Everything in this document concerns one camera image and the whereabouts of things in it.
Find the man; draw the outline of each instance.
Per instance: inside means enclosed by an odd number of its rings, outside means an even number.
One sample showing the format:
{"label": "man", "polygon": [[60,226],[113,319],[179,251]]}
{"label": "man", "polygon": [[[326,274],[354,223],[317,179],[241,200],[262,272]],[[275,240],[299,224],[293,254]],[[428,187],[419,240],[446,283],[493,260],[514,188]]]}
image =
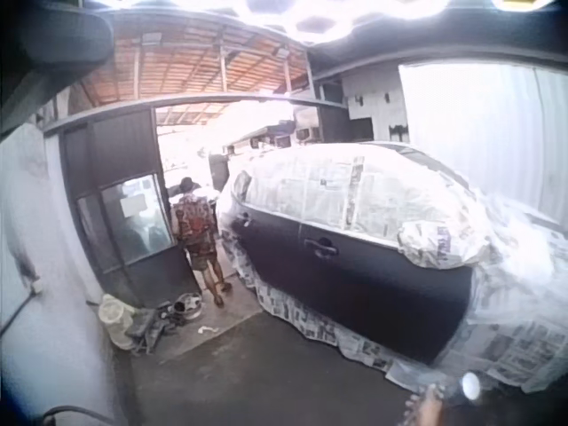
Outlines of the man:
{"label": "man", "polygon": [[222,291],[228,291],[231,284],[224,282],[223,271],[217,260],[215,245],[215,218],[213,211],[204,197],[193,194],[200,187],[190,177],[184,177],[179,185],[183,194],[179,202],[173,206],[171,225],[174,235],[182,241],[189,253],[194,271],[200,271],[205,285],[213,295],[213,301],[219,308],[224,306],[223,297],[218,294],[209,265],[222,284]]}

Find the concrete floor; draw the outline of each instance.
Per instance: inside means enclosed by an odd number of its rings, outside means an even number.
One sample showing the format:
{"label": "concrete floor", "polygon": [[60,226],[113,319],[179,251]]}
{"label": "concrete floor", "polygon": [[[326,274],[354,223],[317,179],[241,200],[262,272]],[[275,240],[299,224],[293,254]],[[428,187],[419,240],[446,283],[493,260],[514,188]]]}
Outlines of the concrete floor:
{"label": "concrete floor", "polygon": [[[233,269],[219,250],[225,276]],[[262,312],[233,275],[225,308],[203,292],[204,311],[165,336],[154,355],[133,358],[145,426],[395,425],[408,393],[380,372],[305,339]],[[215,331],[199,330],[202,326]]]}

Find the pile of debris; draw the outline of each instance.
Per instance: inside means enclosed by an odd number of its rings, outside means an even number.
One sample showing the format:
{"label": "pile of debris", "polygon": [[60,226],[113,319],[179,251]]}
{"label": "pile of debris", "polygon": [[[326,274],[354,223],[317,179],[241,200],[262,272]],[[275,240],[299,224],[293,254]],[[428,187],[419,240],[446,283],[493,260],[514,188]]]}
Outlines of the pile of debris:
{"label": "pile of debris", "polygon": [[156,309],[137,309],[119,299],[104,295],[99,319],[105,324],[112,342],[134,355],[150,354],[160,337],[172,334],[201,315],[202,299],[198,293],[185,293],[173,304],[166,302]]}

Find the newspaper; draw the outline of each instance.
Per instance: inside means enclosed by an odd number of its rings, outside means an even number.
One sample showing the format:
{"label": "newspaper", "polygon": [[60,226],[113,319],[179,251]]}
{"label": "newspaper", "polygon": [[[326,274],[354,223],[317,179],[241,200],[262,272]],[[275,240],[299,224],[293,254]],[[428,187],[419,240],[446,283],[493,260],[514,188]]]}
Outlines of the newspaper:
{"label": "newspaper", "polygon": [[[392,151],[313,148],[283,150],[256,163],[249,170],[246,202],[350,236],[394,241],[401,256],[422,267],[468,264],[470,307],[435,368],[422,366],[263,282],[220,220],[227,255],[266,311],[409,390],[476,371],[525,392],[541,391],[568,372],[564,233],[535,224],[502,198],[465,189]],[[227,187],[219,205],[230,198],[231,183]]]}

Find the metal roof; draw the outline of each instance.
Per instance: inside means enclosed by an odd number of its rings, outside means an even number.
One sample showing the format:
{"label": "metal roof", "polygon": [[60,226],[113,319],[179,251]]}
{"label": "metal roof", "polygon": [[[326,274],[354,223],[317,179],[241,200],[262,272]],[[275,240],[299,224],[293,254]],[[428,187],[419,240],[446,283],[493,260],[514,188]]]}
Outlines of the metal roof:
{"label": "metal roof", "polygon": [[[305,48],[277,34],[199,14],[105,16],[114,29],[114,56],[81,82],[95,107],[169,94],[271,93],[286,86],[286,73],[292,90],[307,82]],[[158,125],[204,124],[224,108],[165,107],[156,118]]]}

